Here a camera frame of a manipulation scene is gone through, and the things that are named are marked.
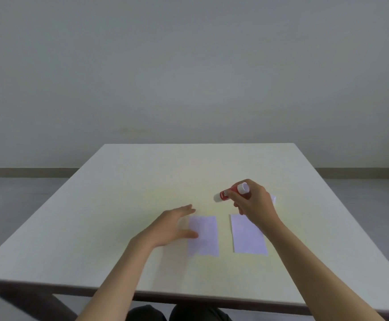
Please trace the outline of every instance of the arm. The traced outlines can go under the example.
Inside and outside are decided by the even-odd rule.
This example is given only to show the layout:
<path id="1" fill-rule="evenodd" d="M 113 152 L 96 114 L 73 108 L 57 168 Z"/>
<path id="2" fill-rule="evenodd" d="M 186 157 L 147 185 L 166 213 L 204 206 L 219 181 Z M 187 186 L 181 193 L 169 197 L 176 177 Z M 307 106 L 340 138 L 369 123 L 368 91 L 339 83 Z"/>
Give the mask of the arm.
<path id="1" fill-rule="evenodd" d="M 251 198 L 230 192 L 230 199 L 272 242 L 315 320 L 383 321 L 284 226 L 264 187 L 249 179 L 243 182 L 248 183 Z"/>
<path id="2" fill-rule="evenodd" d="M 77 321 L 125 320 L 144 265 L 155 247 L 181 238 L 196 238 L 192 230 L 177 228 L 178 220 L 195 212 L 192 205 L 164 211 L 149 227 L 133 237 Z"/>

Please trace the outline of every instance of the white cap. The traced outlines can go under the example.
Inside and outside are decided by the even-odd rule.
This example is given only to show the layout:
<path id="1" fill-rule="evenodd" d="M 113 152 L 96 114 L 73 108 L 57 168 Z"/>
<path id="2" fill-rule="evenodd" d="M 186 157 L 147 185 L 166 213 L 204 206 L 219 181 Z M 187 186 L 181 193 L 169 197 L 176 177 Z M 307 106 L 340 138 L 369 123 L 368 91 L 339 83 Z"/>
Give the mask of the white cap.
<path id="1" fill-rule="evenodd" d="M 238 185 L 238 193 L 241 195 L 249 193 L 249 186 L 246 182 L 240 183 Z"/>

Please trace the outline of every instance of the red glue stick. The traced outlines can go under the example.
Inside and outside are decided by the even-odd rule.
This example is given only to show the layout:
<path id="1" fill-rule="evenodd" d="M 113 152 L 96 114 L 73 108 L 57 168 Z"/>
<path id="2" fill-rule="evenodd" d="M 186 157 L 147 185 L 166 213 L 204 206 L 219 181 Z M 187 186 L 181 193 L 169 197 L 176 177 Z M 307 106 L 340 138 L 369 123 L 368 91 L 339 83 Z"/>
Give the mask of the red glue stick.
<path id="1" fill-rule="evenodd" d="M 228 190 L 234 191 L 235 193 L 240 194 L 242 197 L 249 199 L 251 197 L 251 193 L 249 192 L 249 186 L 246 182 L 240 183 L 239 185 L 235 185 L 229 189 L 223 190 L 219 194 L 214 196 L 215 202 L 222 202 L 223 200 L 228 200 Z"/>

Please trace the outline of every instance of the person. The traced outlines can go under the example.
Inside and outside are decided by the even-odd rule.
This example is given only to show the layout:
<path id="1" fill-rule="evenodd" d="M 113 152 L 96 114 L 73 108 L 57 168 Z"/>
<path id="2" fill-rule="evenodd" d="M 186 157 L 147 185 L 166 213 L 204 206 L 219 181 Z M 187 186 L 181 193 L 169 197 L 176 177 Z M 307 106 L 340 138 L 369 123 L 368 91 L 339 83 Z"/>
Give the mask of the person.
<path id="1" fill-rule="evenodd" d="M 324 265 L 279 219 L 266 189 L 247 179 L 251 198 L 229 192 L 240 214 L 246 215 L 270 240 L 315 320 L 383 320 Z M 77 321 L 166 321 L 151 306 L 128 312 L 144 264 L 155 247 L 181 238 L 196 238 L 192 230 L 178 229 L 178 220 L 192 214 L 192 205 L 164 211 L 133 237 L 125 252 Z M 231 321 L 217 308 L 176 305 L 169 321 Z"/>

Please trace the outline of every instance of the hand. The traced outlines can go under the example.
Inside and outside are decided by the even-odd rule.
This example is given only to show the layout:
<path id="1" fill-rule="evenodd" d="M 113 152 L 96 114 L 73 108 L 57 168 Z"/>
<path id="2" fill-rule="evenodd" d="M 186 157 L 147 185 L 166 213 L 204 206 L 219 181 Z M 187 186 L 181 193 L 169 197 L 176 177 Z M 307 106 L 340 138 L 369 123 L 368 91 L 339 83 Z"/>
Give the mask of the hand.
<path id="1" fill-rule="evenodd" d="M 282 224 L 272 203 L 272 198 L 266 189 L 251 179 L 245 179 L 235 183 L 246 182 L 249 186 L 251 197 L 245 199 L 234 191 L 229 191 L 229 198 L 234 201 L 233 205 L 239 209 L 241 215 L 246 215 L 263 232 Z"/>
<path id="2" fill-rule="evenodd" d="M 174 240 L 181 238 L 195 239 L 199 235 L 189 229 L 177 228 L 178 220 L 186 215 L 194 213 L 192 204 L 165 210 L 140 234 L 146 237 L 153 247 L 165 246 Z"/>

